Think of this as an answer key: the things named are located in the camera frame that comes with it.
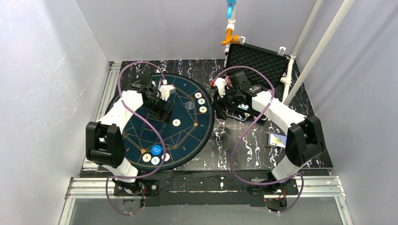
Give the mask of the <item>clear dealer button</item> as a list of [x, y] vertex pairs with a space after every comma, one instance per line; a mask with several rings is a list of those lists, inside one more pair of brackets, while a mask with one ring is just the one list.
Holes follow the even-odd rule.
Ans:
[[195, 101], [190, 100], [190, 101], [186, 102], [184, 104], [184, 106], [185, 106], [186, 110], [188, 110], [188, 111], [193, 110], [193, 109], [195, 109]]

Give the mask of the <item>blue small blind button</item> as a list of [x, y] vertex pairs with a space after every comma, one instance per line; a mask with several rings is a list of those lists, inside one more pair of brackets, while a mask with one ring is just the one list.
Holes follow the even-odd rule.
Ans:
[[161, 153], [162, 153], [162, 147], [159, 146], [159, 145], [154, 145], [154, 146], [152, 146], [152, 147], [151, 147], [151, 153], [152, 153], [154, 156], [157, 156], [157, 155], [161, 154]]

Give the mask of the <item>red white poker chip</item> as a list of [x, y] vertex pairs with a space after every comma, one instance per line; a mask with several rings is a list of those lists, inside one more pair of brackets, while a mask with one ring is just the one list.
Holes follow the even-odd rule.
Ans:
[[165, 162], [168, 162], [171, 159], [171, 155], [169, 153], [163, 154], [161, 159], [164, 159]]

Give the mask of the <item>light blue poker chip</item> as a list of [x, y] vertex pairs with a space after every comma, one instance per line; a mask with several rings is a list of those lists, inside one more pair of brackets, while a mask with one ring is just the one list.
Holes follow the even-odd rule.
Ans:
[[152, 157], [152, 159], [151, 159], [152, 165], [158, 165], [160, 162], [161, 162], [161, 160], [160, 160], [160, 158], [157, 157], [157, 156]]

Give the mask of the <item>playing card deck box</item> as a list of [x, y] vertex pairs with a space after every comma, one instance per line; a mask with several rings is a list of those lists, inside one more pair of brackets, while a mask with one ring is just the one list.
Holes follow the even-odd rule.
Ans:
[[267, 135], [268, 135], [268, 142], [267, 142], [268, 147], [277, 147], [281, 149], [286, 148], [287, 136], [277, 133], [270, 133], [270, 132], [267, 132]]

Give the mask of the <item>orange poker chip stack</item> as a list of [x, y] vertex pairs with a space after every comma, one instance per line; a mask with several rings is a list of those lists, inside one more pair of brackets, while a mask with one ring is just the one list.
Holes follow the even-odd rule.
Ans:
[[179, 119], [174, 119], [174, 120], [172, 121], [172, 125], [175, 126], [175, 127], [180, 126], [180, 124], [181, 124], [181, 121], [180, 121]]

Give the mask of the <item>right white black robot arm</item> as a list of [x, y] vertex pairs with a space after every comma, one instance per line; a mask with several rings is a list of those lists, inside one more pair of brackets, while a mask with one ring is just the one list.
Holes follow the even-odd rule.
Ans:
[[286, 135], [285, 156], [268, 174], [268, 181], [260, 185], [282, 183], [291, 179], [304, 165], [323, 154], [326, 143], [321, 121], [316, 116], [300, 114], [273, 96], [270, 89], [251, 84], [244, 72], [229, 77], [218, 77], [211, 83], [217, 90], [212, 105], [219, 119], [227, 119], [227, 111], [236, 112], [240, 106], [255, 116], [253, 124], [263, 116], [275, 123]]

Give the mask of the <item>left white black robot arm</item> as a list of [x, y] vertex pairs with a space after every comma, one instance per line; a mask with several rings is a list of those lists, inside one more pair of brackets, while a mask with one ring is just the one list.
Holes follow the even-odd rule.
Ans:
[[120, 98], [110, 110], [98, 121], [90, 121], [86, 125], [86, 158], [108, 169], [116, 180], [132, 184], [138, 178], [138, 169], [125, 157], [123, 129], [131, 117], [136, 117], [160, 136], [154, 125], [136, 111], [144, 107], [161, 120], [168, 120], [174, 104], [171, 103], [167, 110], [164, 107], [169, 103], [169, 97], [175, 93], [175, 87], [168, 84], [165, 78], [156, 82], [152, 75], [141, 75], [137, 83], [129, 83], [120, 91]]

